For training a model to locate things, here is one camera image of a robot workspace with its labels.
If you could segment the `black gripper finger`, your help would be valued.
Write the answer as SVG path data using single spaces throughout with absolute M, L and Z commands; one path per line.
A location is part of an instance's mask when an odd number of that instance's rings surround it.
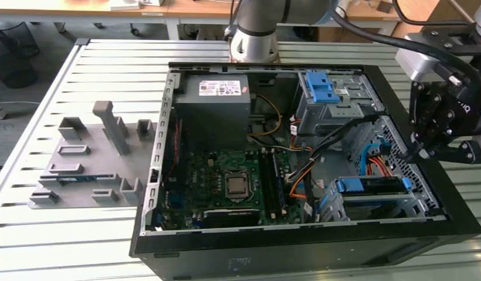
M 450 125 L 455 118 L 456 87 L 448 82 L 411 82 L 408 124 L 412 126 L 410 143 L 402 160 L 455 160 L 458 149 Z
M 452 163 L 481 163 L 481 147 L 476 141 L 464 140 L 458 147 L 446 144 L 407 150 L 407 163 L 434 159 Z

